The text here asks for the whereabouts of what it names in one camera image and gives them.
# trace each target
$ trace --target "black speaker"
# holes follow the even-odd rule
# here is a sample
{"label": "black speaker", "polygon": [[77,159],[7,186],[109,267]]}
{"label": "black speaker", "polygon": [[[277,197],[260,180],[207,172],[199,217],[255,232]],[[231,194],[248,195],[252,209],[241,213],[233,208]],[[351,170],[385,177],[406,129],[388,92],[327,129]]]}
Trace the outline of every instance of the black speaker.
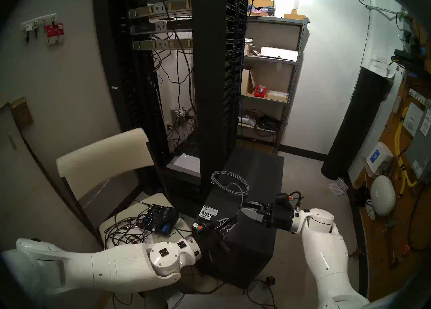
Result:
{"label": "black speaker", "polygon": [[321,169],[326,178],[337,180],[346,174],[390,88],[384,77],[361,67],[343,123]]}

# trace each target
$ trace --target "yellow cable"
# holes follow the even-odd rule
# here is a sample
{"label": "yellow cable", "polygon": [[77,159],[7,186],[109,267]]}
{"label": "yellow cable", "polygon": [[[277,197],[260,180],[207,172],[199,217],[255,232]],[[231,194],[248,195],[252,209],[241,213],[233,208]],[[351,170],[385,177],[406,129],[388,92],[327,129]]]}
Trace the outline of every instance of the yellow cable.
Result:
{"label": "yellow cable", "polygon": [[[406,107],[404,109],[403,114],[402,114],[402,118],[403,119],[406,117],[408,109],[409,109],[408,107]],[[401,129],[403,128],[403,121],[404,120],[401,120],[400,123],[398,124],[398,128],[396,129],[396,133],[395,133],[395,141],[394,141],[394,143],[395,143],[395,154],[399,156],[398,157],[398,165],[401,168],[401,174],[402,174],[402,177],[403,177],[403,185],[401,187],[400,196],[404,192],[404,188],[406,186],[406,182],[407,182],[407,185],[409,187],[414,187],[414,186],[416,186],[418,184],[418,181],[415,181],[414,183],[412,183],[410,181],[409,175],[407,174],[407,171],[406,171],[406,166],[404,165],[404,162],[403,162],[403,160],[402,160],[402,158],[400,156],[400,153],[401,153],[400,152],[400,137],[401,137]]]}
{"label": "yellow cable", "polygon": [[[401,136],[401,128],[402,127],[403,127],[403,122],[400,121],[400,123],[398,124],[398,127],[396,129],[395,138],[394,138],[394,147],[395,147],[395,155],[396,156],[398,156],[400,154],[400,136]],[[400,193],[398,194],[399,198],[403,196],[404,189],[406,188],[406,178],[404,177],[404,174],[402,171],[401,171],[401,177],[403,178],[403,184],[401,185],[401,190],[400,190]]]}

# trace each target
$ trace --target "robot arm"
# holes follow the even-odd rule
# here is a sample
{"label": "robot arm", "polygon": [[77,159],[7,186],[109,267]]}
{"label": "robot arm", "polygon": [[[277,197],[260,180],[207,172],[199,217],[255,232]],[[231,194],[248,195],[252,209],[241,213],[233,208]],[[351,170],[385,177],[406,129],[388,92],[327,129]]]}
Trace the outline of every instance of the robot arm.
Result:
{"label": "robot arm", "polygon": [[75,288],[134,293],[168,286],[179,280],[181,268],[201,258],[192,236],[177,243],[119,245],[97,253],[67,252],[28,239],[18,239],[16,248],[3,258],[37,303],[43,303],[45,295]]}
{"label": "robot arm", "polygon": [[[363,307],[369,302],[350,285],[347,248],[333,215],[316,208],[301,210],[301,198],[292,207],[289,196],[279,194],[275,204],[246,202],[241,211],[267,227],[302,235],[319,308]],[[41,303],[44,295],[74,288],[133,293],[173,284],[182,267],[201,258],[201,249],[192,236],[178,243],[128,244],[97,253],[71,253],[49,243],[18,239],[17,249],[6,251],[3,258],[23,288]]]}
{"label": "robot arm", "polygon": [[305,259],[317,283],[319,308],[362,308],[369,301],[350,285],[349,255],[334,216],[322,209],[299,209],[300,193],[299,196],[295,207],[289,203],[287,194],[278,194],[274,205],[247,202],[241,210],[267,227],[302,236]]}

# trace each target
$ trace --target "black server rack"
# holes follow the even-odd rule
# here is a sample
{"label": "black server rack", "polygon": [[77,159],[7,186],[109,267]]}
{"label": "black server rack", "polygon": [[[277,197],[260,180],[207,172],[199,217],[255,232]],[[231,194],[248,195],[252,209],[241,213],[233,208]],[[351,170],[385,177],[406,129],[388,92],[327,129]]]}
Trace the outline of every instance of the black server rack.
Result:
{"label": "black server rack", "polygon": [[[247,0],[190,1],[192,19],[167,21],[166,26],[172,29],[181,23],[183,29],[191,27],[193,31],[192,78],[201,179],[200,185],[185,183],[186,188],[180,191],[188,199],[193,196],[203,202],[212,188],[211,174],[223,169],[236,143]],[[121,129],[144,129],[169,195],[183,185],[165,171],[173,156],[169,154],[153,52],[136,47],[139,41],[151,40],[154,26],[148,24],[148,17],[134,19],[135,15],[130,15],[132,9],[139,13],[147,9],[147,3],[160,0],[93,0],[94,16],[100,56]],[[154,169],[141,172],[141,182],[150,186],[146,193],[157,190],[156,177]]]}
{"label": "black server rack", "polygon": [[192,1],[201,191],[206,197],[211,174],[223,169],[236,143],[247,0]]}
{"label": "black server rack", "polygon": [[[131,48],[131,23],[126,14],[134,7],[135,0],[93,0],[100,57],[121,130],[141,127],[154,160],[165,163],[169,149],[152,52]],[[139,40],[147,39],[149,35],[139,36]],[[154,168],[138,169],[137,175],[147,194],[161,187]]]}

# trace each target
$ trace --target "power outlet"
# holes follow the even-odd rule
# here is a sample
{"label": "power outlet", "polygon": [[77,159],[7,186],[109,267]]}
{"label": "power outlet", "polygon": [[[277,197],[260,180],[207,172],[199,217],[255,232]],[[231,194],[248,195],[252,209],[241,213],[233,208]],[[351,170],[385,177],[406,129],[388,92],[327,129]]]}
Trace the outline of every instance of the power outlet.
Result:
{"label": "power outlet", "polygon": [[177,109],[171,109],[172,125],[175,124],[174,128],[181,127],[183,124],[186,123],[186,120],[184,119],[184,115],[180,115],[179,116],[178,114],[179,114],[179,110],[177,110]]}

